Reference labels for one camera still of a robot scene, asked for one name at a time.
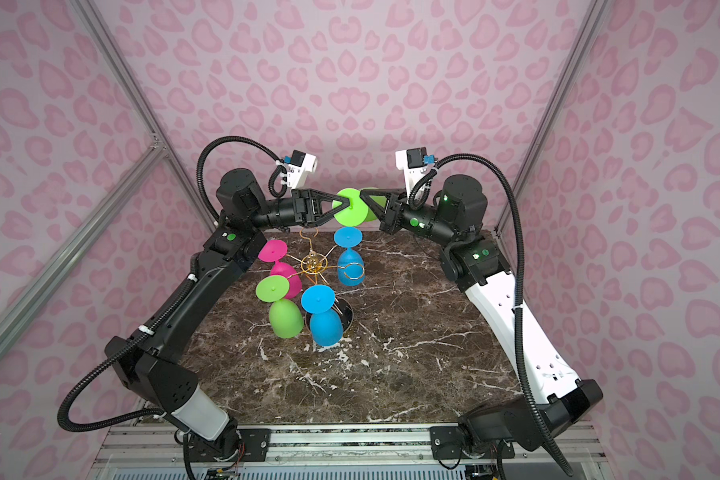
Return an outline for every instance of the pink disc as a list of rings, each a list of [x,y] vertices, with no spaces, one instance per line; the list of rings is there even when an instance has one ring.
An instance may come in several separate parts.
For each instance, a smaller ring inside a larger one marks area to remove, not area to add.
[[[272,267],[269,274],[282,275],[288,279],[290,287],[288,288],[288,293],[286,293],[287,299],[296,298],[298,293],[302,291],[302,278],[296,274],[296,269],[289,264],[276,261],[275,266]]]
[[[288,245],[282,240],[274,238],[264,245],[259,252],[259,260],[262,262],[274,262],[280,260],[288,253]]]

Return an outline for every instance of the green circle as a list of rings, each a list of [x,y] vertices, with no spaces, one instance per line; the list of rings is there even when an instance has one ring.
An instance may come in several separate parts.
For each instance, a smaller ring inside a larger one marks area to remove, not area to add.
[[[256,285],[256,296],[262,302],[275,302],[283,298],[290,288],[288,279],[282,275],[270,275]]]
[[[294,302],[280,299],[269,307],[269,325],[281,339],[291,339],[304,328],[304,318]]]
[[[378,188],[377,187],[365,187],[365,188],[361,188],[360,190],[378,190]],[[387,199],[385,197],[371,197],[371,200],[373,200],[377,204],[381,205],[382,207],[387,206]],[[372,220],[377,220],[377,219],[378,219],[378,217],[373,213],[373,210],[368,208],[368,215],[365,217],[365,221],[370,222]]]
[[[345,188],[336,195],[349,198],[349,206],[335,215],[336,221],[344,226],[357,226],[365,221],[370,210],[364,201],[360,199],[360,190],[356,188]],[[333,201],[333,208],[341,205],[338,200]]]

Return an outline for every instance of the brown marble surface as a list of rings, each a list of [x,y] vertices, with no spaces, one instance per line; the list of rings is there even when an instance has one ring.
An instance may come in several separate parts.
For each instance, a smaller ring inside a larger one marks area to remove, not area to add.
[[[297,234],[267,238],[285,240],[297,257],[308,252]],[[332,238],[317,235],[315,250],[327,253]],[[433,244],[422,245],[436,255]],[[412,235],[364,232],[355,249],[365,261],[364,283],[344,286],[336,270],[326,276],[354,309],[337,346],[317,347],[307,328],[289,340],[272,333],[269,304],[254,293],[272,264],[256,262],[195,332],[182,364],[242,424],[446,422],[479,402],[520,393],[486,321]]]

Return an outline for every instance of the pink wall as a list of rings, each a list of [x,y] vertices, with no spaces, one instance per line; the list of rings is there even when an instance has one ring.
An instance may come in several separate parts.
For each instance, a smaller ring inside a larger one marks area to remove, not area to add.
[[[63,0],[0,2],[0,314],[144,152]]]
[[[494,158],[513,178],[588,2],[555,0],[101,0],[97,2],[194,178],[209,140],[240,134],[320,159],[308,187],[402,187],[394,150]],[[269,158],[220,148],[259,182]],[[492,226],[505,199],[480,176]],[[440,182],[447,175],[441,175]]]
[[[617,1],[567,106],[521,201],[528,303],[603,387],[620,478],[720,478],[720,2]]]
[[[60,401],[186,278],[206,232],[176,178],[158,166],[0,362],[0,480],[84,478],[106,430],[73,434]],[[131,411],[136,396],[112,370],[73,408],[90,422]]]

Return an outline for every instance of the black mounting plate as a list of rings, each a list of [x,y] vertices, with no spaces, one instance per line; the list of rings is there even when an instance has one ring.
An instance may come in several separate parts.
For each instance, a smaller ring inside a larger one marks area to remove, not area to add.
[[[264,462],[269,450],[269,428],[240,428],[238,430],[246,449],[242,462]],[[190,462],[218,462],[213,452],[202,442],[190,437]]]
[[[494,446],[498,449],[501,440],[491,442],[486,446],[481,446],[480,450],[484,450],[482,454],[472,452],[467,457],[462,451],[469,445],[464,431],[459,427],[430,427],[429,428],[429,445],[432,447],[432,457],[435,460],[458,460],[462,462],[469,459],[490,458],[490,447]],[[502,458],[514,458],[514,447],[511,443],[504,445],[501,450]]]

